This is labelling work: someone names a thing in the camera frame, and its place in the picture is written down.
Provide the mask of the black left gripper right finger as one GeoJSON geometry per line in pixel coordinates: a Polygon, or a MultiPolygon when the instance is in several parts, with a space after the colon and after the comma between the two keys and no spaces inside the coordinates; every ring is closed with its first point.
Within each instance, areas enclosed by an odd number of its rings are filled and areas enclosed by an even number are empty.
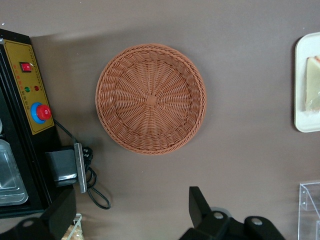
{"type": "Polygon", "coordinates": [[[240,240],[242,225],[223,208],[211,209],[197,186],[189,188],[189,215],[193,227],[181,240],[240,240]]]}

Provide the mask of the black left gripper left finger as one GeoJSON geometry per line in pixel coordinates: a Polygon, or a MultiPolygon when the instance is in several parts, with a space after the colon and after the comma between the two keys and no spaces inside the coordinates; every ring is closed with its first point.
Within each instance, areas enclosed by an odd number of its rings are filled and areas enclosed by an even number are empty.
{"type": "Polygon", "coordinates": [[[66,189],[40,217],[27,218],[13,228],[15,240],[60,240],[76,216],[74,189],[66,189]]]}

